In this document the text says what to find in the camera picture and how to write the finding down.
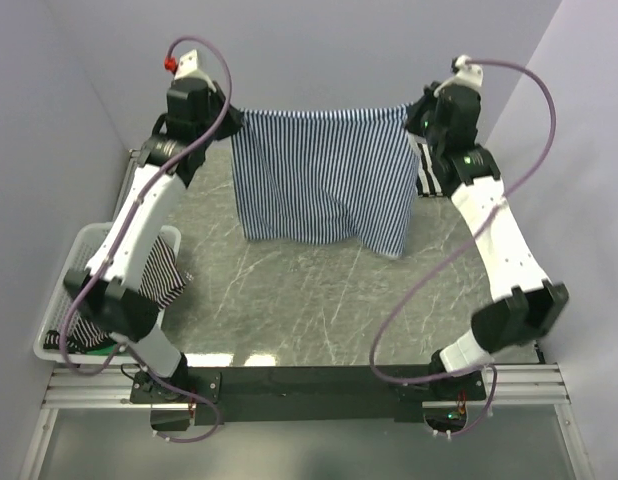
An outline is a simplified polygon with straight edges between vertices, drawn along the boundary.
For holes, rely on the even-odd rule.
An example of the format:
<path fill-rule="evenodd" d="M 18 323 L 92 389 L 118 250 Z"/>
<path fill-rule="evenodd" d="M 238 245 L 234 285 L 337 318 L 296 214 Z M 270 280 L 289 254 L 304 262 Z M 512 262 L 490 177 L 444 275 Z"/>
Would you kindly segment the blue white striped tank top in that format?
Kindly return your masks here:
<path fill-rule="evenodd" d="M 246 239 L 327 245 L 355 238 L 403 255 L 419 159 L 407 107 L 246 110 L 232 137 L 237 214 Z"/>

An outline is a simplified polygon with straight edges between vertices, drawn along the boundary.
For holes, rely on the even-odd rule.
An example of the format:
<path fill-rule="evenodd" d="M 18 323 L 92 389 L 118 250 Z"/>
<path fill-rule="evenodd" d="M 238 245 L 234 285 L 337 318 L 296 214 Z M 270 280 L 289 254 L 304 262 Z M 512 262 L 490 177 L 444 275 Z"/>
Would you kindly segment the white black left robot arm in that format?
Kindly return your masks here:
<path fill-rule="evenodd" d="M 207 148 L 236 134 L 241 115 L 212 80 L 175 79 L 166 100 L 107 237 L 63 283 L 73 300 L 70 311 L 109 337 L 114 354 L 126 350 L 147 368 L 155 376 L 155 392 L 175 402 L 188 392 L 188 363 L 158 326 L 162 308 L 142 292 L 142 278 L 166 217 L 204 164 Z"/>

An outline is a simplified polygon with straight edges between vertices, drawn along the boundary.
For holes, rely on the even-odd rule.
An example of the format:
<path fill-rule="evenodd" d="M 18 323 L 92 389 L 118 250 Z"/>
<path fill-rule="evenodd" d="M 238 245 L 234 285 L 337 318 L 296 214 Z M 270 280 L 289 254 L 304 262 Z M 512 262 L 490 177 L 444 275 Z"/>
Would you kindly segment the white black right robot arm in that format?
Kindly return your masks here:
<path fill-rule="evenodd" d="M 474 235 L 492 298 L 472 315 L 466 333 L 433 354 L 428 387 L 441 399 L 462 388 L 463 370 L 544 338 L 569 300 L 566 286 L 552 282 L 531 253 L 495 158 L 476 141 L 480 112 L 477 89 L 434 82 L 408 107 L 404 124 L 428 156 L 442 194 Z"/>

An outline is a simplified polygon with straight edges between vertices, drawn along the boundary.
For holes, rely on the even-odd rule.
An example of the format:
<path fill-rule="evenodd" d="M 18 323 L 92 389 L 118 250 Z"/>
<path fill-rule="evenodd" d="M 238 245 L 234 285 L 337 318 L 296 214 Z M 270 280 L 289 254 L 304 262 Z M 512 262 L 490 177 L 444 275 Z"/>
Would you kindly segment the folded black white tank top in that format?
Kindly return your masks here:
<path fill-rule="evenodd" d="M 430 152 L 425 144 L 416 143 L 414 151 L 419 158 L 418 179 L 416 181 L 419 197 L 443 197 L 440 183 L 433 171 Z"/>

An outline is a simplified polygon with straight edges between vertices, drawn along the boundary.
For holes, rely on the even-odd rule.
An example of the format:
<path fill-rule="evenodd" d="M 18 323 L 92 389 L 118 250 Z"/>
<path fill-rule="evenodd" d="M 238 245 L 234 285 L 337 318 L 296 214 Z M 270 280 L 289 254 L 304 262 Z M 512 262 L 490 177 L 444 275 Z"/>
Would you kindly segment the dark striped tank top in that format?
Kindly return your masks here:
<path fill-rule="evenodd" d="M 142 274 L 140 294 L 165 309 L 180 296 L 191 276 L 177 267 L 176 245 L 180 241 L 177 229 L 164 228 L 157 238 L 147 259 Z M 51 302 L 51 310 L 44 321 L 41 340 L 45 351 L 59 351 L 60 327 L 72 299 L 60 283 Z M 114 342 L 105 332 L 91 321 L 74 314 L 67 333 L 67 350 L 69 354 L 85 354 L 105 342 Z"/>

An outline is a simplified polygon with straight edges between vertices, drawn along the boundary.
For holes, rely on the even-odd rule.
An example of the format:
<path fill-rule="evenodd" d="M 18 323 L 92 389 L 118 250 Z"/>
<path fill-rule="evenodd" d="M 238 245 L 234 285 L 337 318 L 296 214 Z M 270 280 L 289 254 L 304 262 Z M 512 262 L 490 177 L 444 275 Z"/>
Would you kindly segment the green garment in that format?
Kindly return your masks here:
<path fill-rule="evenodd" d="M 114 352 L 117 348 L 116 342 L 105 342 L 97 345 L 94 349 L 87 350 L 85 355 L 89 356 L 109 356 L 112 352 Z"/>

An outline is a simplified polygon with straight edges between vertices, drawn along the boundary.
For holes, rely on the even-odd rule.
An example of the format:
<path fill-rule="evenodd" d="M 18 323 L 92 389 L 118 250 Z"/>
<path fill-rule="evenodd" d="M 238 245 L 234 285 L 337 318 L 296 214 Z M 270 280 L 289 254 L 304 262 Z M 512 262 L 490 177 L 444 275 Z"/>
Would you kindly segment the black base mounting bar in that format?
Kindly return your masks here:
<path fill-rule="evenodd" d="M 422 423 L 425 402 L 487 398 L 482 376 L 424 385 L 382 381 L 367 366 L 191 367 L 193 392 L 225 422 L 391 419 Z"/>

